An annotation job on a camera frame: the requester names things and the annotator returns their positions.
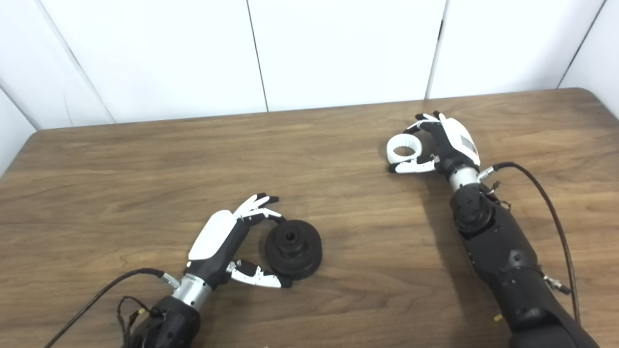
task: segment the white ring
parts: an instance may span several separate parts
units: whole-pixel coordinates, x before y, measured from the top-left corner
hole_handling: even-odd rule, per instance
[[[395,152],[398,147],[406,147],[413,150],[410,156],[400,156]],[[387,159],[389,163],[400,163],[406,160],[416,159],[422,153],[422,142],[411,134],[398,134],[391,137],[387,142]]]

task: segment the wire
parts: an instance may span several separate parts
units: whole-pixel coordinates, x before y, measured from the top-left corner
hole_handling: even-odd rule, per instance
[[[532,182],[533,185],[540,191],[544,201],[546,201],[546,205],[550,210],[550,214],[552,215],[552,219],[555,221],[556,230],[559,233],[559,238],[561,239],[561,244],[563,245],[563,253],[565,254],[565,263],[568,267],[568,275],[569,275],[569,287],[572,290],[572,307],[574,309],[574,319],[577,323],[580,323],[580,307],[578,305],[578,291],[576,290],[576,276],[574,275],[574,264],[572,263],[572,255],[569,252],[568,240],[565,237],[565,231],[563,230],[563,226],[561,226],[561,221],[559,220],[559,216],[556,214],[555,206],[552,204],[550,197],[546,191],[544,191],[542,185],[535,179],[533,174],[526,170],[523,166],[516,164],[514,162],[502,162],[492,166],[495,171],[498,171],[502,168],[513,167],[521,172],[523,172]]]
[[[141,307],[141,309],[135,311],[131,316],[129,316],[129,322],[127,323],[127,326],[125,326],[123,315],[121,314],[121,308],[123,306],[124,301],[127,299],[133,300],[134,302],[136,302]],[[123,296],[120,302],[118,302],[118,306],[116,306],[116,319],[118,319],[118,323],[120,324],[120,327],[123,330],[123,344],[124,344],[123,347],[124,348],[129,348],[131,346],[130,345],[131,326],[133,326],[133,324],[136,322],[136,319],[142,313],[142,310],[148,312],[150,315],[153,314],[152,310],[150,310],[142,301],[138,300],[137,298],[133,296]]]
[[[58,331],[58,333],[52,337],[52,339],[47,342],[47,344],[45,345],[44,348],[50,348],[51,346],[53,346],[54,343],[56,343],[56,341],[58,341],[58,339],[65,333],[67,332],[67,330],[73,326],[73,324],[75,324],[75,322],[82,316],[84,315],[84,313],[86,313],[87,310],[90,309],[90,307],[92,307],[92,305],[95,304],[95,302],[97,302],[99,300],[99,298],[101,298],[108,290],[110,290],[114,285],[120,283],[121,281],[127,279],[128,277],[131,276],[135,276],[136,274],[152,274],[153,276],[157,276],[159,278],[163,277],[163,275],[165,274],[165,272],[159,270],[159,269],[155,269],[155,268],[140,268],[140,269],[134,269],[133,271],[129,271],[125,274],[123,274],[122,276],[114,279],[113,281],[111,281],[108,285],[106,285],[103,289],[101,289],[101,291],[99,291],[93,298],[92,300],[90,300],[88,303],[86,303],[86,305],[80,309],[77,314],[75,314],[73,316],[73,318],[71,318],[71,320],[69,320],[62,329],[60,329],[60,331]]]

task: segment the wooden table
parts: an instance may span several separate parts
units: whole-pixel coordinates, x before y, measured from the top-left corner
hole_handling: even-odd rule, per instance
[[[583,325],[619,346],[619,122],[581,89],[40,131],[0,180],[0,346],[43,346],[131,269],[179,276],[213,212],[265,191],[320,231],[322,265],[289,290],[222,286],[194,347],[506,347],[445,179],[385,170],[387,140],[433,110],[469,129],[482,166],[535,173],[566,229]],[[567,281],[535,187],[515,170],[495,178],[545,270]],[[253,227],[237,255],[266,266],[272,227]],[[119,347],[120,296],[151,305],[168,292],[133,277],[56,346]]]

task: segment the black pulley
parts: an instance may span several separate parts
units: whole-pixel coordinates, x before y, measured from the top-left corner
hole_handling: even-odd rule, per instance
[[[322,261],[320,235],[302,220],[287,220],[275,226],[267,236],[264,251],[273,271],[294,281],[314,274]]]

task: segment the white backdrop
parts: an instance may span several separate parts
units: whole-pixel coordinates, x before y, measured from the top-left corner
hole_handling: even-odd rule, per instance
[[[2,0],[0,87],[35,129],[552,89],[602,3]],[[561,84],[615,115],[618,7]],[[2,103],[8,163],[33,129]]]

